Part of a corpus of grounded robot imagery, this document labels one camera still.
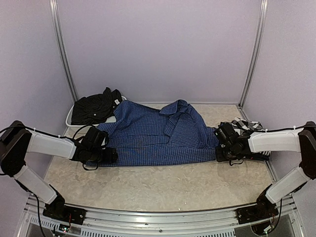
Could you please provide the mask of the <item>blue checked long sleeve shirt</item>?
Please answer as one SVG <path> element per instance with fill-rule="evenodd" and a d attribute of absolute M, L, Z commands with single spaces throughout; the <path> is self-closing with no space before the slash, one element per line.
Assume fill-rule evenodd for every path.
<path fill-rule="evenodd" d="M 214 128 L 189 103 L 177 100 L 154 109 L 123 101 L 116 122 L 101 123 L 108 147 L 118 154 L 111 166 L 165 166 L 214 161 L 219 142 Z"/>

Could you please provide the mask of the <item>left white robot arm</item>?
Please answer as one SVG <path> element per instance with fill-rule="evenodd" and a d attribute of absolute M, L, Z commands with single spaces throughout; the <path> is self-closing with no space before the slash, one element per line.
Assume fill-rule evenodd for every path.
<path fill-rule="evenodd" d="M 56 156 L 83 165 L 93 163 L 112 164 L 118 160 L 115 148 L 108 147 L 106 132 L 90 125 L 87 133 L 80 138 L 53 135 L 25 126 L 14 121 L 0 131 L 0 169 L 4 176 L 16 182 L 46 205 L 56 218 L 63 220 L 69 215 L 65 200 L 51 185 L 47 184 L 26 164 L 28 153 Z"/>

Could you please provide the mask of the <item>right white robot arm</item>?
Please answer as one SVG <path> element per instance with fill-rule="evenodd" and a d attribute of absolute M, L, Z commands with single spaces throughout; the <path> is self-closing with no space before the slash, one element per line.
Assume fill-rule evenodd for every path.
<path fill-rule="evenodd" d="M 297 152 L 298 166 L 266 188 L 257 198 L 252 214 L 257 219 L 268 215 L 272 207 L 289 193 L 316 178 L 316 124 L 276 130 L 253 130 L 229 122 L 221 123 L 214 132 L 219 141 L 216 160 L 234 165 L 235 160 L 268 161 L 271 152 Z"/>

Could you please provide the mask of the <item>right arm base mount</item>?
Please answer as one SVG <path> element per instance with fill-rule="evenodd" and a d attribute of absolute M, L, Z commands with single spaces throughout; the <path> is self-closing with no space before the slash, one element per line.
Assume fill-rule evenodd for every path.
<path fill-rule="evenodd" d="M 246 224 L 278 216 L 279 211 L 276 204 L 260 201 L 252 206 L 238 208 L 236 214 L 238 223 Z"/>

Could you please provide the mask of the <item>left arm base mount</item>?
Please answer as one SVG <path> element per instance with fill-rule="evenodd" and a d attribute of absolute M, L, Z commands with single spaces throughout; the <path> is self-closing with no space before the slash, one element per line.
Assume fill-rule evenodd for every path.
<path fill-rule="evenodd" d="M 86 212 L 83 208 L 68 206 L 63 202 L 52 202 L 51 204 L 45 204 L 43 216 L 69 224 L 82 225 Z"/>

